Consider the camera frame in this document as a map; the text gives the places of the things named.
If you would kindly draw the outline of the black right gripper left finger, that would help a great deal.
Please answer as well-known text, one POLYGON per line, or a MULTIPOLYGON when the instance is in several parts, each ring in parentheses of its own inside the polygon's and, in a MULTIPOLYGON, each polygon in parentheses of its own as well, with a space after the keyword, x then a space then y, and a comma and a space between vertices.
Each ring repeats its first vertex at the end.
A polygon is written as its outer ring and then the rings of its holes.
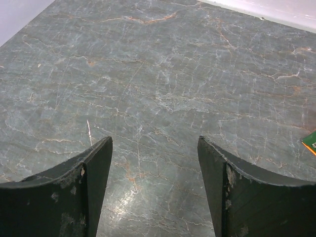
POLYGON ((96 236, 112 153, 112 138, 105 137, 53 168, 2 183, 1 236, 96 236))

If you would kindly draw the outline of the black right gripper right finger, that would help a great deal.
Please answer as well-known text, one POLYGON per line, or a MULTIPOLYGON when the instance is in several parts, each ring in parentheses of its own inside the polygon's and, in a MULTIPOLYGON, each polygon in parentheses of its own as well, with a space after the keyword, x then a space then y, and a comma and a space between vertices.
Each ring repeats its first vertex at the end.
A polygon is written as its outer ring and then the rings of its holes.
POLYGON ((197 152, 216 236, 315 236, 315 182, 255 166, 204 137, 197 152))

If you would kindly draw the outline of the orange green carton box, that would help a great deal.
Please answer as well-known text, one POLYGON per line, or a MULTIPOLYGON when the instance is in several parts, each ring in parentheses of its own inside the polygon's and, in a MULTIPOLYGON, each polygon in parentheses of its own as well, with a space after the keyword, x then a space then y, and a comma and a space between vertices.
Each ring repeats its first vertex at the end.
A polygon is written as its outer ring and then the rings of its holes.
POLYGON ((316 155, 316 131, 302 139, 302 144, 314 155, 316 155))

